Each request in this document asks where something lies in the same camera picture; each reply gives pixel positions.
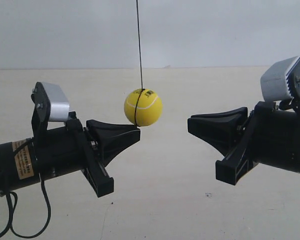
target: yellow ball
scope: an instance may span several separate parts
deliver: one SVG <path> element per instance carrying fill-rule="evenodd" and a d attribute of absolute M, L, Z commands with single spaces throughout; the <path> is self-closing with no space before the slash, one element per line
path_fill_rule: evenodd
<path fill-rule="evenodd" d="M 162 108 L 163 104 L 160 97 L 150 89 L 142 90 L 140 88 L 134 90 L 124 101 L 124 113 L 126 118 L 132 124 L 139 127 L 154 124 L 160 118 Z"/>

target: tennis ball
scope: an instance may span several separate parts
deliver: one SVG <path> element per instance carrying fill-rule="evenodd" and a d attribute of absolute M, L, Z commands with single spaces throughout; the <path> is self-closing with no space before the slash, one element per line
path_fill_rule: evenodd
<path fill-rule="evenodd" d="M 137 89 L 124 101 L 126 118 L 138 127 L 154 124 L 161 116 L 163 104 L 160 97 L 150 89 Z"/>

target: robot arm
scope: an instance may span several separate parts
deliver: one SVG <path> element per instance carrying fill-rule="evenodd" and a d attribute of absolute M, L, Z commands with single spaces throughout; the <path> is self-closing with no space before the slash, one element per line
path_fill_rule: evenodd
<path fill-rule="evenodd" d="M 114 179 L 106 166 L 140 140 L 140 129 L 132 124 L 91 119 L 83 127 L 76 112 L 69 112 L 69 102 L 58 85 L 37 82 L 31 99 L 33 137 L 0 144 L 0 196 L 6 196 L 10 205 L 9 223 L 0 237 L 13 230 L 10 194 L 16 196 L 12 191 L 39 182 L 45 191 L 45 180 L 81 171 L 98 198 L 111 194 Z M 48 129 L 49 122 L 64 126 Z"/>
<path fill-rule="evenodd" d="M 273 64 L 260 84 L 264 101 L 249 114 L 241 107 L 187 120 L 190 134 L 223 155 L 215 163 L 219 181 L 236 185 L 259 163 L 300 173 L 300 57 Z"/>

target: warning label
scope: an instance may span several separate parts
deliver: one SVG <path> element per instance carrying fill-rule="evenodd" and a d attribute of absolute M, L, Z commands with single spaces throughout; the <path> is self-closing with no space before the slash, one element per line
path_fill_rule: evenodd
<path fill-rule="evenodd" d="M 13 151 L 15 151 L 19 146 L 21 146 L 25 142 L 26 140 L 12 142 Z M 34 170 L 32 168 L 28 146 L 22 148 L 14 157 L 14 160 L 15 160 L 15 166 L 20 180 L 34 176 Z"/>

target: gray surface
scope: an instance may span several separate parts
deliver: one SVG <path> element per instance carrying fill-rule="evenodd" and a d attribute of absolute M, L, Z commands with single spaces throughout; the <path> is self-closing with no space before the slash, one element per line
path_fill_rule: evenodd
<path fill-rule="evenodd" d="M 38 239 L 300 240 L 299 174 L 258 165 L 237 186 L 219 182 L 222 156 L 187 132 L 192 114 L 251 110 L 266 69 L 145 70 L 144 86 L 160 95 L 163 113 L 108 166 L 115 192 L 98 199 L 80 172 L 47 181 L 52 219 Z M 124 100 L 140 87 L 138 70 L 0 71 L 0 143 L 31 136 L 36 81 L 60 84 L 83 123 L 128 123 Z M 34 234 L 47 216 L 40 185 L 17 193 L 14 227 Z M 6 221 L 0 199 L 0 231 Z"/>
<path fill-rule="evenodd" d="M 300 0 L 139 0 L 144 67 L 300 55 Z M 0 69 L 135 68 L 135 0 L 0 0 Z"/>

